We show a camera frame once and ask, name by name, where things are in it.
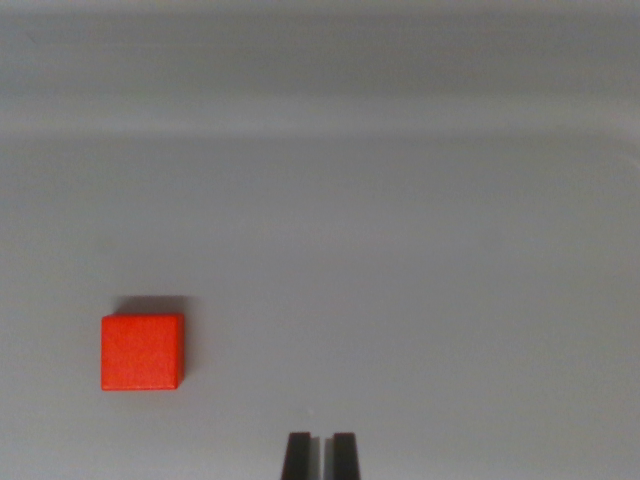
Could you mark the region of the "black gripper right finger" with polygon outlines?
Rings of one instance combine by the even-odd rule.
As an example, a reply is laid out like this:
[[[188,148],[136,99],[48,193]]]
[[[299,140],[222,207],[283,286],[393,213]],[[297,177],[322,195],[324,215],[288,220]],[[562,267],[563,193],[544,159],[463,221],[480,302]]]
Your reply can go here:
[[[325,440],[323,479],[361,479],[357,440],[353,432],[334,433]]]

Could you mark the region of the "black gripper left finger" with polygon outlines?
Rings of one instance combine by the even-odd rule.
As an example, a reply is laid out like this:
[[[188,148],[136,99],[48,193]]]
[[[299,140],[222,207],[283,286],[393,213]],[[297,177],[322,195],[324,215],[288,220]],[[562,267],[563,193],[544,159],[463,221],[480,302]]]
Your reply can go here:
[[[281,470],[282,480],[318,480],[320,439],[310,432],[292,432],[287,439]]]

